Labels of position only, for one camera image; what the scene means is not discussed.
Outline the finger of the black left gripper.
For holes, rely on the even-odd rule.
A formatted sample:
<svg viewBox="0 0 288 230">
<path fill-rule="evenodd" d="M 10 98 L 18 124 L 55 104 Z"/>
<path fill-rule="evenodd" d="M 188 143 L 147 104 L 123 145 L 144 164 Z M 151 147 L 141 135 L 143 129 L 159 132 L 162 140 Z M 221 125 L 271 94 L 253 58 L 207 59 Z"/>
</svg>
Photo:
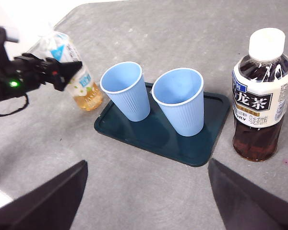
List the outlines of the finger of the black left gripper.
<svg viewBox="0 0 288 230">
<path fill-rule="evenodd" d="M 73 76 L 81 69 L 82 62 L 57 62 L 56 87 L 66 87 Z"/>
</svg>

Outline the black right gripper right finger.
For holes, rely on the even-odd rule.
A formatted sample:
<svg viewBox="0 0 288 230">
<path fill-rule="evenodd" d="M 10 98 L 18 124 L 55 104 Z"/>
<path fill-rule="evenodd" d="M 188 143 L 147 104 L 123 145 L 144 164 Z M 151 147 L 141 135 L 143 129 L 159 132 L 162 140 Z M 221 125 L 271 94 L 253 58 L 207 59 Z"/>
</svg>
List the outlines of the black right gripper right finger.
<svg viewBox="0 0 288 230">
<path fill-rule="evenodd" d="M 208 175 L 227 230 L 288 230 L 288 202 L 212 158 Z"/>
</svg>

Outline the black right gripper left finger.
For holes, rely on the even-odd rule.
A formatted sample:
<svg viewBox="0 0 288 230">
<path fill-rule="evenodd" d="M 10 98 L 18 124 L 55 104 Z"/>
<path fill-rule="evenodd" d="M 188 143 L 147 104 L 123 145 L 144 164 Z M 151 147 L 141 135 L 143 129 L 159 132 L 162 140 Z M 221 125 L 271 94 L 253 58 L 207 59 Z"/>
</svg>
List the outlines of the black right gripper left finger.
<svg viewBox="0 0 288 230">
<path fill-rule="evenodd" d="M 0 230 L 68 230 L 88 177 L 82 160 L 35 190 L 0 208 Z"/>
</svg>

